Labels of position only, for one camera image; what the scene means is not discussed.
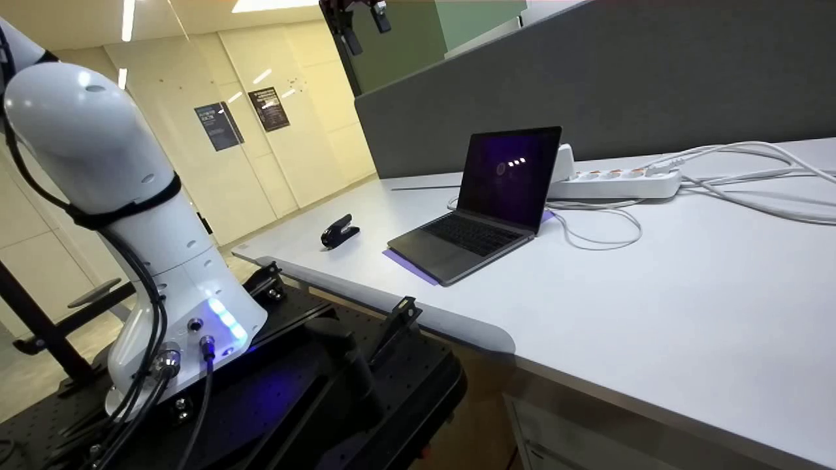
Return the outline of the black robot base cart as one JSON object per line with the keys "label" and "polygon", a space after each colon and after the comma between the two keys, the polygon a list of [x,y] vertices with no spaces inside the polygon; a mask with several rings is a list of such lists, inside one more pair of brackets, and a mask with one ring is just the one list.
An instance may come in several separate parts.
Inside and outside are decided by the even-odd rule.
{"label": "black robot base cart", "polygon": [[265,266],[252,354],[151,410],[105,466],[105,378],[2,424],[2,470],[404,470],[461,406],[461,360],[402,297],[385,317],[323,304]]}

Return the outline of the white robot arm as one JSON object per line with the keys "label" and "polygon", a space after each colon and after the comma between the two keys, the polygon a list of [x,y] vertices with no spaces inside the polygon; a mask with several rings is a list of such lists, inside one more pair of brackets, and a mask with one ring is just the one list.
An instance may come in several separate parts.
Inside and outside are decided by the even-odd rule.
{"label": "white robot arm", "polygon": [[96,233],[144,307],[107,355],[105,412],[120,424],[240,359],[267,312],[222,261],[134,99],[2,28],[2,121],[58,185],[65,214]]}

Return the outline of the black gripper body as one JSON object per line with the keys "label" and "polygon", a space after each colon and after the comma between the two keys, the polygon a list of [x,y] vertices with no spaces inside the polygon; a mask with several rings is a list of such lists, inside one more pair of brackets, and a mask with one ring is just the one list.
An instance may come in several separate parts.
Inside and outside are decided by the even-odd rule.
{"label": "black gripper body", "polygon": [[372,14],[374,0],[320,0],[321,14],[330,22],[347,19],[351,14],[367,8]]}

